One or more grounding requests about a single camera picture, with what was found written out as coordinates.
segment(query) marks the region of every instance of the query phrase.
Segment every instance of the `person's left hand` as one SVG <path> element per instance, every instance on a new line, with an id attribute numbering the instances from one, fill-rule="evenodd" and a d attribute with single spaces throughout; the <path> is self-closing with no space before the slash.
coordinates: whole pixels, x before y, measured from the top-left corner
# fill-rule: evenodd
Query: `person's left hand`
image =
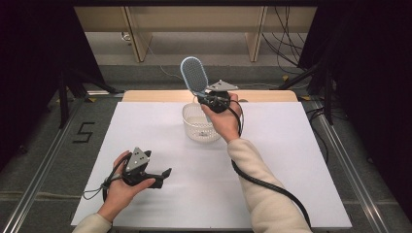
<path id="1" fill-rule="evenodd" d="M 129 154 L 129 151 L 123 152 L 114 162 L 114 167 L 121 161 L 121 159 Z M 121 174 L 124 163 L 122 163 L 116 170 L 115 174 Z M 140 191 L 150 187 L 155 182 L 155 179 L 147 179 L 134 186 L 129 186 L 122 179 L 112 181 L 110 184 L 106 201 L 103 203 L 100 210 L 97 212 L 108 221 L 112 222 L 115 217 L 126 208 L 133 197 Z"/>

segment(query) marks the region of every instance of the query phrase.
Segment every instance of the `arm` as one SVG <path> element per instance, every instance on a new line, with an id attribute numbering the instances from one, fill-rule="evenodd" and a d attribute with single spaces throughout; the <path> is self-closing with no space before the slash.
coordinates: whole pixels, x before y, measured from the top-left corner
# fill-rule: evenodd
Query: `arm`
<path id="1" fill-rule="evenodd" d="M 230 158 L 246 174 L 283 187 L 247 140 L 232 140 L 227 145 Z M 239 178 L 255 232 L 311 232 L 304 217 L 289 197 Z"/>
<path id="2" fill-rule="evenodd" d="M 237 102 L 236 94 L 229 93 L 229 95 L 232 101 Z M 230 108 L 241 116 L 241 109 L 236 103 L 231 102 Z M 237 120 L 232 112 L 226 110 L 216 114 L 204 105 L 202 110 L 227 142 L 230 158 L 243 172 L 256 179 L 283 187 L 264 164 L 252 143 L 240 138 L 237 132 Z M 243 178 L 239 180 L 255 232 L 311 232 L 304 217 L 288 197 Z"/>
<path id="3" fill-rule="evenodd" d="M 122 153 L 114 162 L 115 167 L 129 151 Z M 123 163 L 116 170 L 116 174 L 121 174 Z M 155 179 L 147 179 L 141 183 L 129 186 L 122 179 L 112 181 L 107 193 L 106 201 L 96 214 L 85 217 L 73 231 L 74 233 L 106 233 L 112 227 L 115 217 L 126 208 L 137 193 L 150 187 Z"/>

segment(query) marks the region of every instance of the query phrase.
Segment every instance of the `beige sleeve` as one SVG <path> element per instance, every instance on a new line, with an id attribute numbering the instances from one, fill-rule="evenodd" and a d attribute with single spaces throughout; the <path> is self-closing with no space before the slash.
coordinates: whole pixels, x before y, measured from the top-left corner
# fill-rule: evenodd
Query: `beige sleeve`
<path id="1" fill-rule="evenodd" d="M 249 176 L 283 187 L 264 164 L 251 142 L 244 139 L 230 141 L 227 152 L 240 170 Z M 255 232 L 311 232 L 304 217 L 289 197 L 243 178 L 239 177 L 239 180 Z"/>
<path id="2" fill-rule="evenodd" d="M 75 228 L 73 233 L 106 233 L 112 224 L 99 214 L 85 217 Z"/>

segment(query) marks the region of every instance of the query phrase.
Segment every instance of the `wrist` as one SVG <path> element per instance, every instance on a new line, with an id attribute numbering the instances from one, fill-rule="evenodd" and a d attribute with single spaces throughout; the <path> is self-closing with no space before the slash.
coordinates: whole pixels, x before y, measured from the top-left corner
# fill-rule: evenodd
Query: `wrist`
<path id="1" fill-rule="evenodd" d="M 233 140 L 235 140 L 235 139 L 240 138 L 240 137 L 239 137 L 239 134 L 238 134 L 237 132 L 236 132 L 236 133 L 225 134 L 225 135 L 222 135 L 222 137 L 224 138 L 224 140 L 225 140 L 227 143 L 229 143 L 230 141 L 233 141 Z"/>
<path id="2" fill-rule="evenodd" d="M 121 210 L 119 210 L 118 208 L 114 208 L 107 203 L 104 203 L 97 213 L 103 216 L 106 220 L 113 222 L 113 220 L 120 212 Z"/>

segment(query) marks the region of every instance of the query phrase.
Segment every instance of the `plastic basket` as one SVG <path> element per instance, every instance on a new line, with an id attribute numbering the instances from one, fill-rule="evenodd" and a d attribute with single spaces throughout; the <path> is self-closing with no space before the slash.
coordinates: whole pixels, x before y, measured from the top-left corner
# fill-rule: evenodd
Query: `plastic basket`
<path id="1" fill-rule="evenodd" d="M 208 122 L 200 104 L 186 104 L 182 110 L 186 134 L 196 142 L 211 143 L 220 139 L 212 122 Z"/>

